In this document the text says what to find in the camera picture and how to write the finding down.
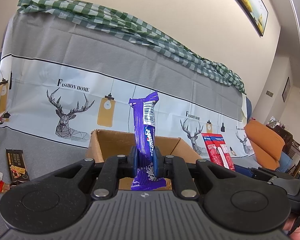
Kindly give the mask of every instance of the red snack package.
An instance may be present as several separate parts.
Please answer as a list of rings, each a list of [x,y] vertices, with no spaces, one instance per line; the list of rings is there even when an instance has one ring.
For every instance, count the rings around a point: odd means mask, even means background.
[[[202,133],[210,161],[234,171],[234,164],[230,157],[225,140],[221,134]]]

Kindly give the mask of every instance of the cardboard box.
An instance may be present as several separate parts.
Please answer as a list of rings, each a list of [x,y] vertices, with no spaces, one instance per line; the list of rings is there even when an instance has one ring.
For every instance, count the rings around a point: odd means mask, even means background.
[[[95,159],[96,163],[104,162],[108,157],[118,154],[129,155],[131,147],[136,145],[134,133],[111,130],[94,130],[91,133],[87,158]],[[154,145],[158,146],[162,156],[175,155],[188,163],[195,163],[201,157],[181,138],[155,136]],[[130,190],[132,178],[120,179],[119,189]],[[170,180],[160,190],[171,189]]]

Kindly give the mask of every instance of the black stripe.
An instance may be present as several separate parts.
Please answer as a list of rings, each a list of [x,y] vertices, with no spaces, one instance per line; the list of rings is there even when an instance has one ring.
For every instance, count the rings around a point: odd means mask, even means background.
[[[133,83],[133,82],[131,82],[131,81],[127,81],[127,80],[124,80],[124,79],[121,79],[121,78],[113,77],[113,76],[110,76],[110,75],[101,73],[101,72],[99,72],[99,71],[94,71],[94,70],[90,70],[90,69],[83,69],[83,68],[79,68],[79,67],[76,67],[76,66],[71,66],[71,65],[68,65],[68,64],[63,64],[63,63],[59,63],[59,62],[54,62],[54,61],[50,61],[50,60],[46,60],[46,59],[22,57],[22,56],[16,56],[16,55],[12,55],[12,54],[8,54],[8,55],[4,56],[3,58],[5,58],[5,57],[7,57],[7,56],[12,56],[12,57],[16,57],[16,58],[23,58],[23,59],[29,59],[29,60],[39,60],[39,61],[43,61],[43,62],[47,62],[47,63],[54,63],[54,64],[61,65],[61,66],[65,66],[65,67],[70,67],[70,68],[75,68],[75,69],[79,69],[79,70],[84,70],[84,71],[91,72],[91,73],[97,73],[97,74],[100,74],[100,75],[103,75],[103,76],[106,76],[106,77],[114,78],[114,79],[117,79],[117,80],[120,80],[120,81],[124,81],[124,82],[130,83],[130,84],[133,84],[133,85],[137,85],[137,86],[140,86],[140,87],[144,87],[144,88],[153,90],[153,88],[150,88],[150,87],[147,87],[147,86],[144,86],[144,85],[140,85],[140,84],[136,84],[136,83]],[[192,101],[190,101],[190,100],[187,100],[187,99],[184,99],[184,98],[179,98],[179,97],[170,95],[170,94],[168,94],[168,93],[161,92],[161,91],[159,91],[159,90],[158,90],[158,92],[159,92],[159,93],[162,93],[162,94],[164,94],[164,95],[170,96],[170,97],[174,97],[174,98],[177,98],[177,99],[180,99],[180,100],[187,101],[187,102],[189,102],[189,103],[191,103],[191,104],[194,104],[194,105],[203,107],[203,108],[205,108],[205,109],[207,109],[207,110],[213,111],[213,112],[218,113],[218,114],[222,114],[223,116],[226,116],[226,117],[229,117],[229,118],[231,118],[231,119],[234,119],[234,120],[236,120],[236,121],[241,122],[241,121],[238,120],[238,119],[235,119],[235,118],[233,118],[233,117],[231,117],[231,116],[228,116],[228,115],[226,115],[226,114],[220,113],[220,112],[218,112],[218,111],[212,110],[212,109],[207,108],[207,107],[205,107],[205,106],[201,106],[201,105],[199,105],[199,104],[197,104],[197,103],[195,103],[195,102],[192,102]]]
[[[3,127],[0,127],[0,128],[9,128],[10,130],[13,130],[13,131],[16,131],[16,132],[21,132],[21,133],[24,133],[26,135],[34,136],[34,137],[37,137],[37,138],[46,139],[46,140],[51,141],[51,142],[56,142],[56,143],[61,143],[61,144],[69,145],[69,146],[79,147],[79,148],[82,148],[82,149],[88,149],[87,147],[73,145],[73,144],[70,144],[70,143],[59,142],[59,141],[51,140],[51,139],[48,139],[48,138],[45,138],[45,137],[42,137],[42,136],[34,135],[34,134],[31,134],[31,133],[22,132],[22,131],[19,131],[17,129],[13,129],[13,128],[8,127],[8,126],[3,126]]]
[[[11,90],[11,86],[12,86],[12,72],[11,72],[11,75],[10,75],[10,85],[9,85],[9,90]]]

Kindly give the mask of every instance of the purple candy bar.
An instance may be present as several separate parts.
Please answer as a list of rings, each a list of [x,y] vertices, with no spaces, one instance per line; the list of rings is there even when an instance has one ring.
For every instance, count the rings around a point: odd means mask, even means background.
[[[146,98],[129,100],[133,108],[134,134],[138,149],[138,172],[132,182],[131,190],[152,190],[166,186],[165,179],[157,179],[153,171],[154,105],[158,101],[157,91]]]

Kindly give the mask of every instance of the chocolate bar package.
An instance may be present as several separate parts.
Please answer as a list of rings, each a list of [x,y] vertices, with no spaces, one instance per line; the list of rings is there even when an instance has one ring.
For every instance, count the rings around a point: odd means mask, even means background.
[[[226,146],[225,140],[221,134],[202,133],[210,160],[234,171],[234,164]]]
[[[6,154],[11,178],[10,187],[30,181],[25,162],[23,160],[23,151],[6,149]]]
[[[157,91],[145,98],[129,100],[129,104],[133,108],[134,134],[138,149],[138,171],[132,182],[131,190],[153,190],[166,186],[164,178],[154,176],[153,168],[154,105],[157,101],[159,101]]]

